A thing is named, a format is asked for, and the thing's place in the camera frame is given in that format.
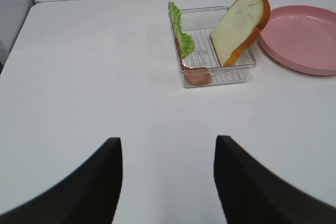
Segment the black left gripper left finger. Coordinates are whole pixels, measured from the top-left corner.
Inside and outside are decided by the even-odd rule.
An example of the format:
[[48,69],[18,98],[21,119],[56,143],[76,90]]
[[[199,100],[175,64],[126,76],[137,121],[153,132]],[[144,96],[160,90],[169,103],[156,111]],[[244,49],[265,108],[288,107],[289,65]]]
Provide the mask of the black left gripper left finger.
[[81,166],[1,223],[112,223],[123,181],[121,140],[107,139]]

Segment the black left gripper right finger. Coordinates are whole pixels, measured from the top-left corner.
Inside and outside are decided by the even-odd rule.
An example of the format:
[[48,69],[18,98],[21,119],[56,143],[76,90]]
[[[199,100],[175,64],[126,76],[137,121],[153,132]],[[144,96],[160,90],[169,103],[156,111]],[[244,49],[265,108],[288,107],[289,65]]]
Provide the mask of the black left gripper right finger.
[[335,223],[332,207],[290,185],[219,135],[214,181],[227,223]]

